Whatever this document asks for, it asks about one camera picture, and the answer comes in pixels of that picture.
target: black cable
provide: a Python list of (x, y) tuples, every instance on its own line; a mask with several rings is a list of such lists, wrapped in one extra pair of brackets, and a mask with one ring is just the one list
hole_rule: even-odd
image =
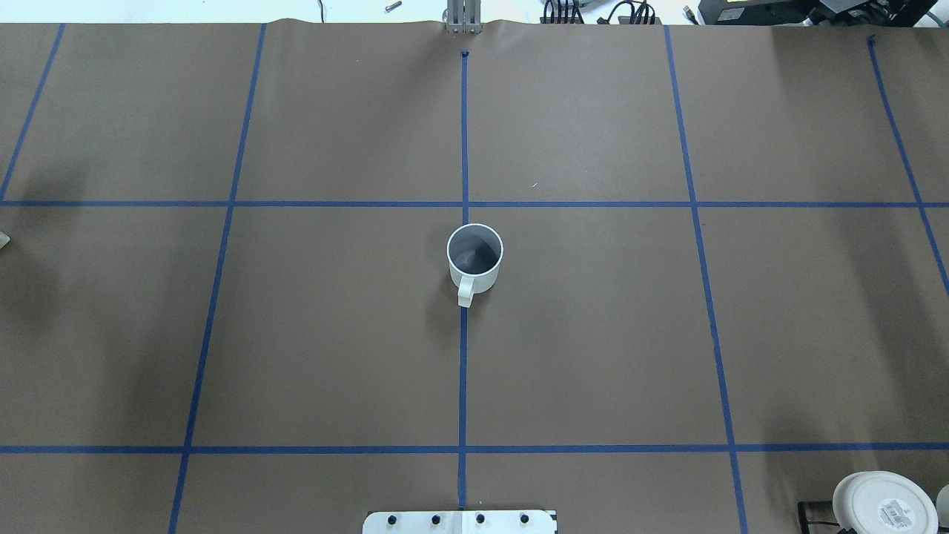
[(632, 18), (636, 13), (636, 4), (639, 3), (640, 2), (636, 2), (635, 0), (623, 0), (622, 2), (617, 3), (616, 6), (613, 6), (613, 10), (609, 12), (609, 16), (606, 18), (600, 17), (597, 19), (597, 24), (609, 24), (609, 21), (613, 20), (613, 14), (616, 13), (616, 10), (619, 9), (623, 4), (629, 6), (629, 17)]
[[(834, 523), (831, 521), (807, 521), (808, 524), (825, 524), (827, 526), (840, 526), (839, 523)], [(937, 532), (949, 532), (949, 526), (939, 526), (936, 528)]]
[(586, 22), (584, 22), (584, 15), (580, 12), (580, 0), (573, 0), (573, 18), (576, 19), (572, 21), (574, 23), (579, 20), (580, 24), (586, 24)]
[(685, 18), (689, 19), (689, 22), (698, 25), (698, 19), (696, 18), (696, 15), (692, 13), (692, 10), (688, 6), (682, 8), (682, 14), (685, 15)]
[(606, 18), (597, 19), (597, 24), (609, 24), (613, 19), (616, 10), (626, 4), (629, 6), (629, 24), (656, 24), (656, 9), (650, 6), (646, 0), (623, 0), (613, 6)]

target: label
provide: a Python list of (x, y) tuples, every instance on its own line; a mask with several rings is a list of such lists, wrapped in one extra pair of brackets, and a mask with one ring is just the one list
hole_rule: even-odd
[(916, 522), (913, 508), (900, 499), (883, 499), (877, 506), (880, 521), (897, 532), (909, 530)]
[(718, 14), (718, 20), (716, 22), (721, 22), (723, 20), (737, 20), (741, 16), (741, 13), (745, 12), (744, 8), (729, 8), (727, 10), (722, 10)]

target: blue tape line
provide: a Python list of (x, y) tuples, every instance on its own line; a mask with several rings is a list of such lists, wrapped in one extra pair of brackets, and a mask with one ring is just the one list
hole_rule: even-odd
[(458, 508), (464, 509), (467, 499), (468, 474), (468, 308), (461, 308), (461, 335), (458, 352)]
[(9, 445), (0, 454), (181, 454), (184, 447), (141, 447), (117, 445)]
[(463, 202), (440, 200), (238, 200), (238, 207), (459, 208)]
[(461, 50), (461, 223), (468, 224), (468, 49)]
[(600, 201), (600, 200), (505, 200), (469, 202), (476, 208), (687, 208), (688, 201), (643, 200), (643, 201)]
[(188, 449), (181, 453), (181, 463), (178, 465), (178, 478), (175, 482), (175, 499), (172, 501), (172, 515), (168, 521), (168, 533), (177, 532), (177, 518), (181, 512), (181, 496), (184, 495), (184, 480), (188, 476)]
[(701, 222), (698, 217), (696, 204), (696, 187), (692, 177), (692, 162), (689, 157), (689, 143), (685, 136), (685, 120), (682, 117), (682, 102), (679, 95), (679, 79), (676, 76), (676, 60), (672, 48), (672, 34), (669, 27), (665, 31), (665, 47), (669, 60), (669, 76), (672, 80), (672, 94), (676, 105), (676, 120), (679, 123), (679, 143), (682, 149), (682, 164), (685, 169), (685, 181), (689, 188), (689, 201), (692, 202), (692, 225), (696, 234), (698, 248), (698, 264), (702, 273), (702, 287), (705, 291), (705, 309), (709, 316), (709, 330), (712, 335), (712, 346), (715, 353), (716, 372), (718, 374), (718, 393), (721, 397), (721, 411), (725, 420), (725, 435), (731, 449), (729, 456), (732, 465), (732, 481), (735, 486), (735, 506), (738, 512), (738, 523), (742, 534), (748, 534), (748, 518), (745, 514), (744, 491), (741, 487), (741, 473), (738, 467), (738, 456), (735, 452), (735, 430), (732, 426), (732, 409), (728, 400), (728, 385), (725, 381), (725, 366), (721, 359), (721, 343), (718, 338), (718, 324), (715, 315), (715, 302), (712, 299), (712, 284), (709, 281), (708, 263), (705, 260), (705, 242), (702, 237)]
[(728, 201), (699, 200), (700, 208), (915, 208), (915, 202)]
[(231, 202), (237, 200), (237, 184), (240, 182), (240, 171), (244, 166), (244, 147), (247, 144), (247, 133), (251, 129), (251, 113), (253, 112), (253, 96), (257, 92), (257, 76), (260, 74), (260, 57), (264, 52), (264, 37), (267, 35), (267, 24), (260, 25), (257, 35), (257, 53), (253, 58), (253, 72), (251, 73), (251, 89), (247, 93), (247, 105), (244, 107), (244, 123), (240, 130), (240, 143), (237, 144), (237, 159), (234, 163), (234, 174), (231, 182)]
[(834, 450), (949, 450), (949, 443), (792, 443), (736, 445), (739, 452), (819, 452)]
[[(457, 454), (454, 445), (420, 446), (59, 446), (7, 445), (0, 454), (247, 454), (247, 455), (360, 455), (360, 454)], [(833, 452), (847, 450), (949, 450), (949, 442), (880, 442), (880, 443), (790, 443), (790, 444), (724, 444), (708, 445), (469, 445), (468, 454), (655, 454), (715, 452)]]
[(168, 208), (168, 207), (225, 207), (226, 200), (4, 200), (0, 206), (21, 207), (116, 207), (116, 208)]
[[(468, 56), (461, 50), (461, 223), (469, 222), (468, 194)], [(458, 347), (458, 509), (468, 504), (468, 309), (461, 308)]]
[(20, 128), (20, 137), (16, 139), (16, 145), (13, 147), (13, 153), (9, 157), (7, 174), (5, 174), (3, 177), (3, 184), (0, 184), (0, 200), (2, 200), (7, 195), (9, 181), (13, 177), (13, 169), (16, 168), (17, 159), (20, 158), (20, 150), (23, 148), (23, 142), (27, 139), (29, 124), (33, 121), (33, 113), (36, 112), (36, 106), (40, 103), (40, 95), (43, 94), (43, 87), (47, 84), (49, 71), (53, 68), (53, 60), (56, 59), (56, 52), (59, 50), (60, 43), (63, 42), (64, 31), (65, 24), (61, 24), (59, 30), (56, 31), (56, 39), (53, 40), (53, 48), (49, 51), (47, 64), (45, 67), (43, 67), (43, 75), (40, 76), (40, 83), (37, 84), (36, 92), (33, 93), (33, 101), (29, 103), (27, 117), (23, 120), (23, 127)]
[(365, 447), (191, 447), (192, 454), (457, 454), (454, 445)]
[(470, 454), (639, 454), (728, 452), (727, 445), (470, 445)]
[(231, 183), (231, 205), (228, 207), (227, 215), (224, 217), (224, 230), (221, 233), (221, 244), (217, 252), (217, 266), (214, 269), (214, 285), (211, 289), (211, 299), (208, 304), (208, 317), (204, 326), (204, 337), (201, 340), (201, 354), (197, 360), (197, 372), (195, 373), (195, 388), (191, 396), (191, 408), (188, 412), (188, 426), (185, 429), (184, 447), (181, 454), (181, 464), (178, 468), (178, 480), (175, 486), (175, 499), (172, 502), (172, 515), (168, 523), (168, 534), (175, 534), (177, 530), (178, 513), (181, 510), (181, 497), (184, 494), (184, 483), (188, 476), (188, 459), (191, 444), (195, 437), (195, 420), (197, 419), (197, 407), (201, 399), (201, 387), (204, 383), (204, 370), (208, 360), (208, 349), (211, 345), (211, 332), (214, 329), (214, 313), (217, 309), (217, 297), (221, 289), (221, 278), (224, 273), (224, 260), (228, 252), (228, 238), (231, 236), (231, 223), (233, 220), (234, 205), (237, 197), (237, 186), (240, 183), (241, 164), (244, 159), (244, 145), (247, 142), (247, 132), (251, 127), (251, 113), (253, 111), (253, 96), (257, 86), (257, 74), (260, 72), (260, 58), (264, 51), (264, 37), (267, 34), (267, 24), (260, 25), (260, 33), (257, 37), (257, 52), (253, 59), (253, 73), (251, 74), (251, 87), (248, 90), (247, 107), (244, 111), (244, 125), (241, 128), (240, 142), (237, 146), (237, 157), (234, 161), (234, 173)]
[(909, 157), (906, 155), (906, 147), (902, 143), (902, 135), (900, 135), (900, 129), (896, 126), (896, 118), (893, 116), (893, 109), (890, 107), (889, 98), (886, 96), (886, 87), (884, 87), (884, 77), (880, 73), (880, 64), (877, 62), (877, 51), (876, 51), (876, 41), (875, 35), (870, 35), (866, 38), (866, 48), (870, 53), (870, 63), (873, 64), (873, 75), (877, 78), (877, 89), (880, 90), (880, 99), (884, 103), (884, 110), (886, 111), (886, 118), (889, 120), (890, 129), (893, 130), (893, 139), (896, 140), (896, 146), (900, 150), (900, 158), (902, 159), (902, 167), (906, 171), (906, 177), (909, 179), (909, 186), (913, 190), (913, 197), (916, 199), (916, 203), (919, 206), (920, 210), (920, 219), (922, 219), (922, 226), (926, 230), (926, 237), (929, 238), (929, 248), (933, 251), (933, 257), (936, 259), (936, 266), (940, 270), (940, 277), (942, 278), (942, 288), (945, 290), (946, 294), (949, 295), (949, 276), (946, 274), (945, 265), (942, 263), (942, 255), (940, 254), (940, 247), (936, 243), (936, 236), (933, 235), (933, 228), (929, 224), (929, 217), (926, 215), (926, 209), (922, 205), (922, 195), (920, 194), (920, 188), (916, 184), (916, 176), (913, 175), (913, 167), (909, 164)]
[[(460, 208), (456, 200), (0, 200), (0, 207), (367, 207)], [(474, 208), (949, 208), (949, 202), (768, 200), (473, 200)]]

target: cable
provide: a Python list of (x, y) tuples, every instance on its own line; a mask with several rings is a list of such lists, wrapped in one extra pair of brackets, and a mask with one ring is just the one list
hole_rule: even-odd
[(696, 14), (692, 13), (692, 10), (688, 6), (682, 8), (682, 14), (685, 15), (685, 18), (689, 19), (689, 22), (691, 22), (692, 24), (698, 25), (698, 19), (696, 18)]
[(623, 0), (617, 3), (616, 6), (613, 6), (613, 10), (609, 12), (609, 16), (606, 18), (598, 18), (596, 23), (609, 24), (616, 10), (622, 5), (629, 6), (629, 24), (656, 24), (656, 10), (650, 6), (646, 0)]
[(571, 17), (571, 22), (576, 24), (577, 21), (580, 21), (580, 24), (586, 24), (586, 22), (584, 22), (584, 15), (580, 12), (580, 0), (573, 0), (573, 16)]

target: grid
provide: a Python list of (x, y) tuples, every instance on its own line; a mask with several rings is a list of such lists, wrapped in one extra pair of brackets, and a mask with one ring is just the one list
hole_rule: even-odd
[[(191, 407), (189, 410), (188, 423), (185, 432), (185, 439), (180, 447), (136, 447), (136, 446), (0, 446), (0, 453), (3, 454), (178, 454), (180, 455), (180, 468), (177, 477), (177, 486), (175, 499), (172, 508), (172, 515), (169, 522), (169, 532), (177, 531), (177, 518), (181, 508), (182, 496), (186, 489), (188, 474), (188, 463), (191, 455), (207, 454), (450, 454), (457, 458), (457, 498), (459, 508), (467, 506), (467, 455), (468, 454), (590, 454), (590, 453), (709, 453), (720, 452), (728, 453), (730, 458), (731, 472), (735, 491), (735, 506), (743, 534), (749, 532), (746, 518), (744, 497), (742, 491), (741, 475), (738, 465), (739, 452), (777, 452), (777, 451), (834, 451), (834, 450), (949, 450), (949, 443), (939, 442), (921, 442), (921, 443), (826, 443), (826, 444), (748, 444), (738, 443), (735, 439), (733, 429), (732, 411), (729, 403), (728, 386), (726, 380), (725, 366), (722, 361), (722, 350), (718, 338), (718, 326), (716, 321), (716, 306), (713, 299), (713, 288), (709, 277), (709, 270), (706, 261), (706, 248), (702, 234), (702, 224), (700, 219), (701, 208), (915, 208), (919, 211), (922, 225), (932, 249), (933, 259), (939, 270), (940, 278), (944, 289), (949, 294), (949, 277), (946, 274), (945, 266), (942, 261), (939, 246), (932, 230), (930, 219), (927, 216), (928, 209), (941, 209), (949, 207), (949, 202), (925, 202), (917, 186), (906, 149), (903, 144), (900, 129), (897, 126), (896, 118), (890, 107), (887, 93), (884, 87), (884, 78), (881, 73), (876, 55), (876, 43), (873, 37), (867, 40), (868, 59), (873, 67), (876, 77), (881, 102), (884, 107), (886, 118), (892, 129), (893, 139), (898, 147), (902, 164), (912, 189), (914, 201), (907, 202), (873, 202), (873, 201), (854, 201), (854, 202), (836, 202), (836, 201), (703, 201), (697, 199), (696, 189), (692, 176), (692, 164), (689, 155), (689, 145), (686, 136), (686, 123), (683, 119), (682, 105), (679, 95), (679, 81), (676, 73), (676, 62), (674, 57), (674, 48), (672, 36), (669, 28), (664, 29), (666, 52), (668, 56), (668, 67), (670, 81), (674, 96), (674, 105), (678, 121), (678, 133), (682, 162), (684, 165), (685, 179), (688, 187), (688, 201), (473, 201), (469, 197), (469, 165), (468, 165), (468, 75), (469, 75), (469, 50), (463, 49), (460, 53), (459, 68), (461, 76), (460, 84), (460, 142), (461, 142), (461, 201), (346, 201), (346, 200), (238, 200), (237, 191), (240, 182), (241, 168), (244, 158), (244, 150), (247, 142), (248, 131), (251, 125), (251, 114), (254, 104), (254, 93), (256, 90), (258, 74), (261, 65), (261, 57), (265, 46), (267, 25), (261, 25), (257, 41), (256, 53), (254, 56), (253, 70), (251, 74), (250, 88), (248, 90), (247, 104), (243, 118), (240, 140), (237, 150), (237, 158), (234, 163), (233, 180), (231, 191), (227, 200), (4, 200), (11, 178), (14, 176), (14, 170), (17, 159), (24, 144), (28, 141), (28, 131), (30, 122), (41, 101), (44, 85), (47, 77), (53, 68), (57, 50), (62, 42), (65, 31), (65, 25), (60, 25), (56, 37), (49, 52), (46, 66), (44, 68), (39, 85), (36, 88), (32, 102), (30, 103), (28, 114), (23, 123), (17, 143), (10, 157), (9, 167), (2, 186), (0, 186), (0, 206), (35, 206), (35, 207), (226, 207), (227, 212), (224, 221), (224, 227), (221, 233), (220, 247), (217, 255), (217, 262), (214, 272), (214, 284), (211, 290), (211, 300), (208, 306), (204, 335), (200, 349), (200, 356), (197, 364), (197, 373), (195, 376), (194, 391), (192, 394)], [(205, 364), (208, 359), (208, 351), (212, 340), (212, 331), (214, 327), (214, 316), (217, 306), (218, 295), (220, 292), (221, 279), (224, 271), (225, 257), (227, 255), (228, 241), (231, 232), (233, 214), (236, 208), (241, 207), (386, 207), (386, 208), (460, 208), (461, 221), (469, 221), (469, 210), (471, 208), (534, 208), (534, 207), (584, 207), (584, 208), (688, 208), (691, 213), (693, 228), (695, 232), (696, 247), (698, 250), (698, 261), (701, 272), (701, 281), (704, 291), (704, 300), (706, 313), (709, 321), (709, 334), (712, 337), (714, 347), (714, 357), (716, 363), (717, 383), (721, 402), (722, 417), (724, 420), (725, 433), (727, 437), (726, 444), (706, 444), (706, 445), (577, 445), (577, 446), (478, 446), (469, 445), (467, 439), (467, 386), (468, 386), (468, 310), (461, 309), (458, 320), (460, 331), (459, 355), (459, 376), (458, 376), (458, 436), (456, 446), (367, 446), (367, 447), (212, 447), (193, 445), (195, 433), (195, 420), (197, 416), (198, 405), (200, 401), (201, 388), (204, 380)]]

